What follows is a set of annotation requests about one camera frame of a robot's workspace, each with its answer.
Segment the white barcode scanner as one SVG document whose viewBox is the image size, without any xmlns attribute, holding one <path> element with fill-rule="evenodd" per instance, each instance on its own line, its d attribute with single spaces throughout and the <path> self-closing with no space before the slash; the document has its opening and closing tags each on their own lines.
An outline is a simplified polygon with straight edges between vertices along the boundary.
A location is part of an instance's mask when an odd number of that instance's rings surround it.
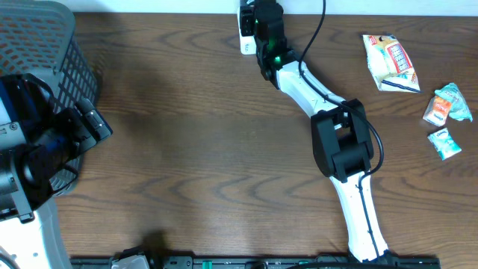
<svg viewBox="0 0 478 269">
<path fill-rule="evenodd" d="M 240 1 L 239 8 L 237 9 L 240 52 L 242 55 L 254 55 L 256 53 L 256 44 L 255 44 L 254 37 L 252 35 L 243 36 L 241 32 L 240 9 L 242 7 L 252 7 L 252 1 Z"/>
</svg>

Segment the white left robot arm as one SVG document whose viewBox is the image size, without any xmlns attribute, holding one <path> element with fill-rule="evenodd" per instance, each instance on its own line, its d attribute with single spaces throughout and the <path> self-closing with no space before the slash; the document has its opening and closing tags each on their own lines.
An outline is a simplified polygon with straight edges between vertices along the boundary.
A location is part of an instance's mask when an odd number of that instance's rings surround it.
<svg viewBox="0 0 478 269">
<path fill-rule="evenodd" d="M 1 267 L 70 268 L 51 180 L 113 134 L 89 99 L 55 113 L 50 86 L 1 77 Z"/>
</svg>

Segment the orange juice carton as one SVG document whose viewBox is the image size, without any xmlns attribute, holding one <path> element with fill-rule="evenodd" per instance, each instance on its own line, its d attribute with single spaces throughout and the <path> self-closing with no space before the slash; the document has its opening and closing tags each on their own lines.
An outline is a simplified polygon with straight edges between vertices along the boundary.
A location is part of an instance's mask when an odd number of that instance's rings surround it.
<svg viewBox="0 0 478 269">
<path fill-rule="evenodd" d="M 423 119 L 435 126 L 443 126 L 446 123 L 452 103 L 439 96 L 434 96 L 425 110 Z"/>
</svg>

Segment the teal snack packet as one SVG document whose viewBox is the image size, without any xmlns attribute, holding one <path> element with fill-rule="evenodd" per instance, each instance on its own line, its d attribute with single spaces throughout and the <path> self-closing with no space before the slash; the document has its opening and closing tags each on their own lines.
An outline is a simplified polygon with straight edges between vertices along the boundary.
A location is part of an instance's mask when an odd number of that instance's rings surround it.
<svg viewBox="0 0 478 269">
<path fill-rule="evenodd" d="M 435 90 L 435 95 L 452 104 L 449 116 L 458 121 L 473 121 L 471 110 L 461 94 L 459 87 L 455 83 L 449 83 L 439 90 Z"/>
</svg>

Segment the teal white drink carton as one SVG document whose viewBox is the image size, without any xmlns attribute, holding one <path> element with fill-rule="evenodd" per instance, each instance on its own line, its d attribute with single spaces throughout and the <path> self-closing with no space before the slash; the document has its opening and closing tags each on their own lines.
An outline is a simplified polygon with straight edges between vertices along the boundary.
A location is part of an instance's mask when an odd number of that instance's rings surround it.
<svg viewBox="0 0 478 269">
<path fill-rule="evenodd" d="M 451 137 L 448 128 L 440 129 L 427 136 L 441 160 L 444 161 L 462 151 L 462 148 Z"/>
</svg>

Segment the grey plastic mesh basket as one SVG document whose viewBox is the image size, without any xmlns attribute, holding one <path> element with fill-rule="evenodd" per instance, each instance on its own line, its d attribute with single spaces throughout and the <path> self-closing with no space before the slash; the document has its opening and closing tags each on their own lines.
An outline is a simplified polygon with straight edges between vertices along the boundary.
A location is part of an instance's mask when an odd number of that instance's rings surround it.
<svg viewBox="0 0 478 269">
<path fill-rule="evenodd" d="M 1 3 L 1 77 L 30 73 L 52 89 L 55 113 L 71 108 L 80 99 L 95 106 L 99 95 L 96 78 L 74 38 L 75 17 L 53 1 L 3 1 Z M 78 170 L 83 155 L 70 161 Z M 59 197 L 78 182 L 60 171 L 51 180 Z"/>
</svg>

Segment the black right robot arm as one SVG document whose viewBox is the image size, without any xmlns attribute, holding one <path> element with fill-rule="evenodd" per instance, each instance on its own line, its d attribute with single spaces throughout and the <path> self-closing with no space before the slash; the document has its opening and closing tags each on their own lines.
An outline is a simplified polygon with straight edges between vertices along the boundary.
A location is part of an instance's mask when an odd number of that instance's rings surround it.
<svg viewBox="0 0 478 269">
<path fill-rule="evenodd" d="M 335 187 L 348 231 L 351 256 L 360 263 L 385 263 L 388 245 L 380 232 L 370 191 L 373 143 L 378 132 L 364 106 L 334 94 L 308 69 L 285 36 L 284 10 L 277 1 L 241 1 L 240 50 L 255 55 L 261 74 L 309 117 L 312 153 L 320 172 Z"/>
</svg>

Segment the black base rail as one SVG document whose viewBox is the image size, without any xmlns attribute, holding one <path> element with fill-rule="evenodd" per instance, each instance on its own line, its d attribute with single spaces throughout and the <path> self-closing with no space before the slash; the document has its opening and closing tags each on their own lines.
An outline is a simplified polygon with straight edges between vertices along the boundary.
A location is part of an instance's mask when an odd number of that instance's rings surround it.
<svg viewBox="0 0 478 269">
<path fill-rule="evenodd" d="M 148 257 L 149 268 L 158 269 L 289 269 L 289 268 L 392 268 L 440 269 L 436 258 L 399 258 L 387 256 L 380 262 L 356 262 L 347 256 L 320 255 L 312 257 Z M 111 258 L 72 258 L 73 268 L 110 268 Z"/>
</svg>

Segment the white blue snack bag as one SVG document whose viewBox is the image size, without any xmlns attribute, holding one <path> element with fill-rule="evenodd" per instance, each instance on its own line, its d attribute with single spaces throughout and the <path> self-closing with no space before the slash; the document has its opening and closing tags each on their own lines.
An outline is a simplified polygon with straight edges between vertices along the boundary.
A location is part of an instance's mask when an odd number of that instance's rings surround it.
<svg viewBox="0 0 478 269">
<path fill-rule="evenodd" d="M 379 91 L 420 93 L 412 61 L 394 35 L 362 36 L 367 67 Z"/>
</svg>

